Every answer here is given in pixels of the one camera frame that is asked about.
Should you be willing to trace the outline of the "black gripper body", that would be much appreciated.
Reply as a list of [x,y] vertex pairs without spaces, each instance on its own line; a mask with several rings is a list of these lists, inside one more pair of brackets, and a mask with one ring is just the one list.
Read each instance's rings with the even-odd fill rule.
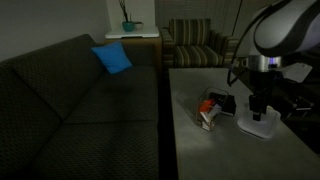
[[249,107],[255,114],[266,113],[267,103],[270,100],[277,75],[277,71],[251,71],[249,73],[249,82],[253,87],[253,94],[249,96]]

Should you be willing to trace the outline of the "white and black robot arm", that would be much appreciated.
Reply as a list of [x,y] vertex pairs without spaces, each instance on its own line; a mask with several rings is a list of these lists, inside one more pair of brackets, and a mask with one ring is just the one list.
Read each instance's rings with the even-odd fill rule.
[[271,83],[283,56],[314,48],[320,40],[319,0],[278,0],[259,9],[247,26],[248,70],[257,77],[249,96],[253,119],[266,113]]

